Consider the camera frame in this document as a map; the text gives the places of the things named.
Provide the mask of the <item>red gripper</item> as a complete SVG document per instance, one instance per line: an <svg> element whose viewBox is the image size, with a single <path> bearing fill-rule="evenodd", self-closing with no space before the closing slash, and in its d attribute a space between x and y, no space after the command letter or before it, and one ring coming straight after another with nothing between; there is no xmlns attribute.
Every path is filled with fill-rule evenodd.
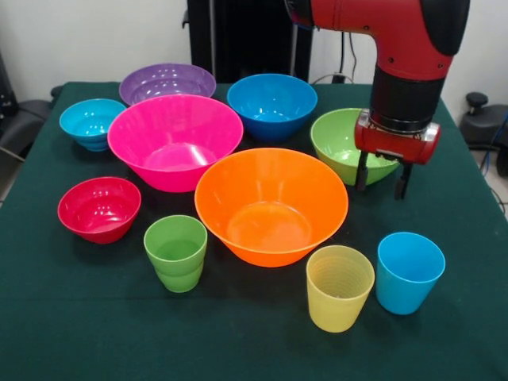
<svg viewBox="0 0 508 381"><path fill-rule="evenodd" d="M402 161L402 175L396 183L394 198L404 199L413 164L427 164L441 137L441 127L430 123L423 133L400 135L390 133L372 124L369 119L358 118L354 129L355 145L361 151L355 187L364 191L368 180L368 153L394 157Z"/></svg>

